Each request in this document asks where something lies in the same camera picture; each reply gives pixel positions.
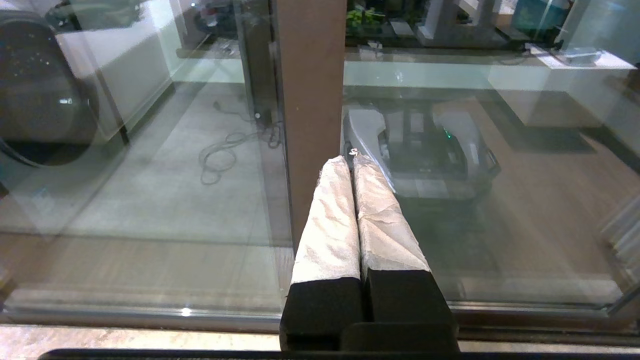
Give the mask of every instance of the green plant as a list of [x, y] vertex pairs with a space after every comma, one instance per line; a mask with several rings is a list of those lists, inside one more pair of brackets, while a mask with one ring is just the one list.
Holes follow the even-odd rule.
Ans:
[[347, 28], [356, 28], [362, 24], [380, 24], [385, 15], [376, 13], [374, 8], [365, 10], [363, 6], [356, 5], [354, 10], [347, 13]]

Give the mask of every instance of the black cable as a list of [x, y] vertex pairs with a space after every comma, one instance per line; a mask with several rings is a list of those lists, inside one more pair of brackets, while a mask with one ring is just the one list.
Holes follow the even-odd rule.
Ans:
[[[214, 104], [214, 107], [226, 114], [237, 115], [244, 121], [250, 122], [250, 120], [245, 119], [242, 114], [234, 113], [234, 112], [225, 112], [221, 111], [218, 103]], [[234, 165], [237, 163], [237, 155], [233, 151], [233, 148], [236, 146], [240, 146], [246, 142], [253, 140], [262, 140], [265, 141], [270, 149], [276, 149], [282, 143], [281, 139], [281, 129], [280, 122], [276, 122], [266, 127], [262, 131], [257, 131], [251, 134], [245, 134], [239, 131], [234, 133], [229, 133], [225, 136], [225, 139], [221, 142], [213, 143], [200, 151], [198, 155], [198, 163], [202, 168], [202, 172], [200, 173], [200, 183], [206, 186], [214, 185], [222, 180], [222, 175], [229, 171]], [[231, 160], [227, 163], [216, 163], [215, 161], [211, 161], [211, 156], [218, 154], [219, 152], [226, 152], [231, 156]], [[213, 180], [206, 181], [206, 176], [212, 177]]]

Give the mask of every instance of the glass panel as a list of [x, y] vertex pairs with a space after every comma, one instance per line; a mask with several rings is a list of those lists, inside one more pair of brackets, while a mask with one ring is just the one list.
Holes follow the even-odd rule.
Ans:
[[350, 0], [343, 149], [447, 300], [601, 309], [637, 284], [640, 2]]
[[0, 1], [9, 317], [277, 322], [292, 242], [270, 19], [268, 0]]

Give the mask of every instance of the wooden floor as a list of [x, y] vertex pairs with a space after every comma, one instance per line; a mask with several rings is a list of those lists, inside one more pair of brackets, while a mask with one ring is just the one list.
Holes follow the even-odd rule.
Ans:
[[500, 116], [510, 115], [492, 107], [495, 102], [478, 96], [434, 110], [466, 109], [502, 167], [470, 229], [461, 229], [451, 215], [423, 228], [430, 235], [421, 233], [419, 241], [436, 278], [456, 282], [444, 285], [450, 299], [615, 300], [620, 291], [600, 246], [600, 230], [619, 205], [640, 193], [640, 177], [582, 135], [592, 151], [516, 152], [496, 126], [506, 120]]

